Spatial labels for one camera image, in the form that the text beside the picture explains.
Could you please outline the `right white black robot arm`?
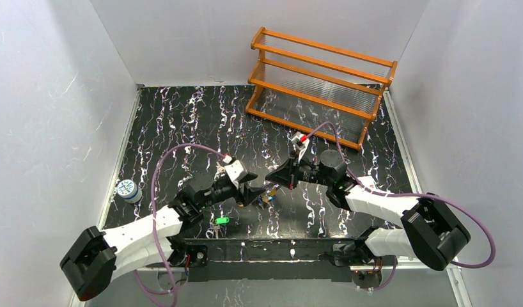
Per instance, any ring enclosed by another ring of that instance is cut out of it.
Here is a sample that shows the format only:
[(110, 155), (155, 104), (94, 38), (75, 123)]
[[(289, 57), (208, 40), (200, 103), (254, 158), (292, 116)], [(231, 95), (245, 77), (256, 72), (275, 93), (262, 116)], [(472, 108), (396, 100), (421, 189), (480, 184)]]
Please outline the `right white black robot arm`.
[(289, 189), (299, 182), (324, 185), (325, 195), (335, 207), (369, 214), (396, 226), (371, 227), (353, 243), (330, 252), (339, 261), (354, 264), (404, 256), (442, 271), (471, 240), (468, 230), (443, 201), (432, 195), (396, 197), (369, 191), (347, 173), (347, 164), (336, 150), (322, 152), (316, 162), (293, 153), (265, 178)]

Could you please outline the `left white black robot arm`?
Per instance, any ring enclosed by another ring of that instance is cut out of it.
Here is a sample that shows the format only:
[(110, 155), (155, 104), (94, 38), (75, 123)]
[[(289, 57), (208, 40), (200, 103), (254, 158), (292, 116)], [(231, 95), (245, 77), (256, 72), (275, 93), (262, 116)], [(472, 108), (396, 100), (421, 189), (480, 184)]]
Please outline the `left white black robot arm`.
[(126, 273), (156, 263), (180, 264), (185, 245), (174, 238), (198, 225), (206, 207), (228, 199), (241, 205), (254, 202), (266, 191), (250, 186), (256, 178), (249, 172), (235, 185), (227, 175), (214, 179), (200, 173), (188, 180), (156, 216), (106, 230), (96, 226), (83, 230), (59, 266), (77, 298), (89, 301)]

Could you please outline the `green tag key near edge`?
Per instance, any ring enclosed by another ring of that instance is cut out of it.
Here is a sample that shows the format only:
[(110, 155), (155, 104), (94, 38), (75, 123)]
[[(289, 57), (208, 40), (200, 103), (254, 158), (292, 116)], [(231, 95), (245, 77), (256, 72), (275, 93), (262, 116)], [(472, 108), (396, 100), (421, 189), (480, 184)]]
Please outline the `green tag key near edge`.
[(228, 216), (224, 217), (218, 217), (214, 220), (212, 224), (212, 229), (214, 231), (214, 238), (219, 238), (220, 229), (222, 226), (227, 225), (230, 222), (230, 218)]

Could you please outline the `orange two-tier rack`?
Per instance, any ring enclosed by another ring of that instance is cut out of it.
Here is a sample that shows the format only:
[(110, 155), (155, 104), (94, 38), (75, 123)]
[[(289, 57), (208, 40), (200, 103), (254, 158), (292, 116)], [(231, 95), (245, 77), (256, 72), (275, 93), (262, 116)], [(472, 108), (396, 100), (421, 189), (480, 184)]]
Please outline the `orange two-tier rack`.
[(341, 122), (344, 146), (360, 150), (392, 84), (397, 61), (361, 54), (261, 27), (247, 81), (246, 112), (308, 133), (320, 122)]

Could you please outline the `blue white round container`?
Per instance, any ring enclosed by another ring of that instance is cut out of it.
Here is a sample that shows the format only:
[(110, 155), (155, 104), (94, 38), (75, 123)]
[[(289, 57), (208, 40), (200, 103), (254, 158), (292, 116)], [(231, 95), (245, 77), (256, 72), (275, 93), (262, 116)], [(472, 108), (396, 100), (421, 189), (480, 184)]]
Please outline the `blue white round container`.
[(126, 203), (134, 204), (141, 200), (143, 192), (131, 179), (125, 179), (117, 183), (116, 194)]

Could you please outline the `aluminium front rail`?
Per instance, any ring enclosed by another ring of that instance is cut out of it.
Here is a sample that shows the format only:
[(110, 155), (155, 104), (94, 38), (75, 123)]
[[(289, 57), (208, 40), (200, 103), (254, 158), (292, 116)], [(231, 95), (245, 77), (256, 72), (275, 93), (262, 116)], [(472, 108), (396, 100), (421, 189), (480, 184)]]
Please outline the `aluminium front rail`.
[(393, 255), (374, 256), (352, 239), (166, 239), (162, 250), (172, 267), (205, 267), (207, 263), (328, 261), (336, 267), (391, 265)]

